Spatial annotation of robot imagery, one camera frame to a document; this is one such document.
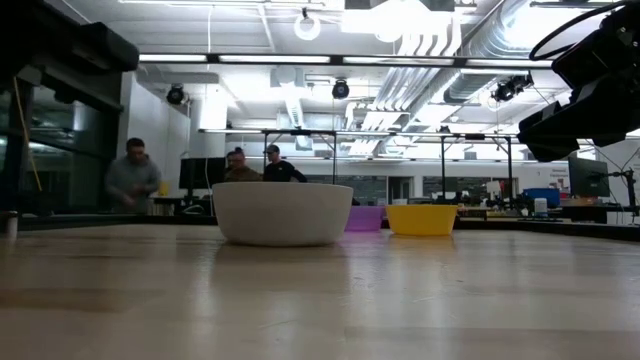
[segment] monitor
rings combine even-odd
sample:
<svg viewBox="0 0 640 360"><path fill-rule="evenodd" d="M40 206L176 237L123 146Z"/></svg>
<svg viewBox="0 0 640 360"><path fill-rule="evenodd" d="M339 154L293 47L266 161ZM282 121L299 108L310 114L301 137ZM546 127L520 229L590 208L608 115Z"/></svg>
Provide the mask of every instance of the monitor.
<svg viewBox="0 0 640 360"><path fill-rule="evenodd" d="M225 158L182 159L180 161L180 189L207 189L209 185L224 182Z"/></svg>
<svg viewBox="0 0 640 360"><path fill-rule="evenodd" d="M607 163L576 157L569 158L571 195L595 197L610 196Z"/></svg>

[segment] white bowl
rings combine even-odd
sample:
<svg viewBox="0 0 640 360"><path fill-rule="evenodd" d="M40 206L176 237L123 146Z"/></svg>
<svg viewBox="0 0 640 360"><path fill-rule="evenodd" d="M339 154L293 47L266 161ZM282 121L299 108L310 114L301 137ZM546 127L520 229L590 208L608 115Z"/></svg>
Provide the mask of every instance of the white bowl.
<svg viewBox="0 0 640 360"><path fill-rule="evenodd" d="M353 189L337 185L236 182L213 186L222 234L232 243L319 246L338 241Z"/></svg>

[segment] person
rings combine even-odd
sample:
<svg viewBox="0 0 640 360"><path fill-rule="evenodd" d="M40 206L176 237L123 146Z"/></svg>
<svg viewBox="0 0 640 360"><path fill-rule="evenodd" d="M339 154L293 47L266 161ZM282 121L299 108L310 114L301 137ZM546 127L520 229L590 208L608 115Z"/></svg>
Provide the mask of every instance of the person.
<svg viewBox="0 0 640 360"><path fill-rule="evenodd" d="M289 182L296 179L299 182L307 182L306 176L280 158L280 148L276 145L269 145L266 150L270 164L264 169L264 181Z"/></svg>
<svg viewBox="0 0 640 360"><path fill-rule="evenodd" d="M237 153L241 153L242 155L244 155L244 150L242 150L241 147L236 147L233 151L229 151L227 153L227 167L226 167L226 169L224 169L225 175L229 171L233 170L233 167L231 166L232 157L233 157L234 154L237 154Z"/></svg>
<svg viewBox="0 0 640 360"><path fill-rule="evenodd" d="M145 153L144 141L127 141L127 155L111 163L105 186L117 212L147 212L147 198L160 186L160 170Z"/></svg>
<svg viewBox="0 0 640 360"><path fill-rule="evenodd" d="M242 151L241 148L236 148L230 155L230 170L225 174L225 182L262 180L262 176L260 176L260 174L246 165L246 157L244 156L244 151Z"/></svg>

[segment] gray hoodie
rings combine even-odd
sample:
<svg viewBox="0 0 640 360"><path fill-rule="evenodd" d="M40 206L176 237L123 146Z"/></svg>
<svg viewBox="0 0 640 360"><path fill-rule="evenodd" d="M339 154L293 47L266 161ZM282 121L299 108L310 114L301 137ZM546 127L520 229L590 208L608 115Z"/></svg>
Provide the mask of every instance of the gray hoodie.
<svg viewBox="0 0 640 360"><path fill-rule="evenodd" d="M114 199L117 212L147 212L147 198L158 191L160 186L160 170L150 159L142 164L133 164L127 157L114 160L109 167L105 179L107 193ZM145 194L132 198L136 201L134 209L123 204L125 195L131 194L136 186L144 186Z"/></svg>

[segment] purple bowl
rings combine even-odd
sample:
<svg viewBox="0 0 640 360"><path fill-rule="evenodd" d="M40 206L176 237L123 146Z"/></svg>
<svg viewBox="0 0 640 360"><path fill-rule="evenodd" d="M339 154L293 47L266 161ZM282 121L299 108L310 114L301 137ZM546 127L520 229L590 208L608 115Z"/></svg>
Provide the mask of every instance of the purple bowl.
<svg viewBox="0 0 640 360"><path fill-rule="evenodd" d="M384 206L352 206L345 231L380 231Z"/></svg>

